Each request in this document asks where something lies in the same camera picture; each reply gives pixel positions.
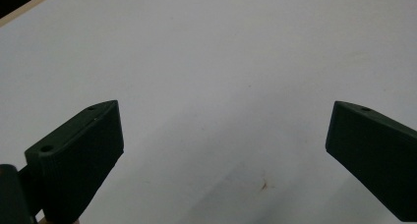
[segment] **stain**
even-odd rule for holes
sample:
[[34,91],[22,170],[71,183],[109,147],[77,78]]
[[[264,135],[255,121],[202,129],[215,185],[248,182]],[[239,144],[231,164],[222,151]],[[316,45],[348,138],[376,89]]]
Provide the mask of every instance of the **stain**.
[[264,179],[264,185],[262,186],[261,191],[264,191],[267,188],[268,188],[268,182],[267,182],[267,180]]

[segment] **white surface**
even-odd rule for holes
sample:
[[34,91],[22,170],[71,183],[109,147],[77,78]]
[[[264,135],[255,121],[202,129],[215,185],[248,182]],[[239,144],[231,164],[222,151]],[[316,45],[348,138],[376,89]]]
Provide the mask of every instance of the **white surface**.
[[118,99],[83,224],[399,223],[325,140],[335,100],[417,128],[415,1],[47,0],[0,28],[0,162]]

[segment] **black plastic part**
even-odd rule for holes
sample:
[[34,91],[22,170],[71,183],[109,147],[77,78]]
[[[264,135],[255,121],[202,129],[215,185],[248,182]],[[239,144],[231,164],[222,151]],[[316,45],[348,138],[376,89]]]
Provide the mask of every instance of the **black plastic part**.
[[0,165],[0,223],[32,224],[18,171],[12,165]]
[[326,149],[399,220],[417,221],[417,132],[336,101]]
[[25,156],[46,219],[76,221],[122,153],[116,100],[86,108],[30,147]]
[[41,183],[39,179],[36,179],[31,175],[28,166],[19,171],[19,179],[24,191],[29,213],[31,216],[36,216],[42,209],[41,201],[43,196],[40,192],[42,191]]

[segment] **white table surface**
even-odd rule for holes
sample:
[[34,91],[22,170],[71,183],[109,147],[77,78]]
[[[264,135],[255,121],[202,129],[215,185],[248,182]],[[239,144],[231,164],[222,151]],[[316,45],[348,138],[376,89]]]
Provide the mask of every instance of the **white table surface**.
[[46,0],[0,28],[0,163],[118,99],[83,224],[400,223],[325,141],[335,100],[417,129],[416,64],[416,0]]

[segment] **screw hole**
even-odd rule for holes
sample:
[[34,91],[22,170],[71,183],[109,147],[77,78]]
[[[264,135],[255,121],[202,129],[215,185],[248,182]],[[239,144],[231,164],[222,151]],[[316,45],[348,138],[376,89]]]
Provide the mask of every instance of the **screw hole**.
[[52,145],[46,145],[46,146],[42,147],[40,149],[40,151],[42,151],[42,152],[49,152],[52,149],[53,149],[53,146]]

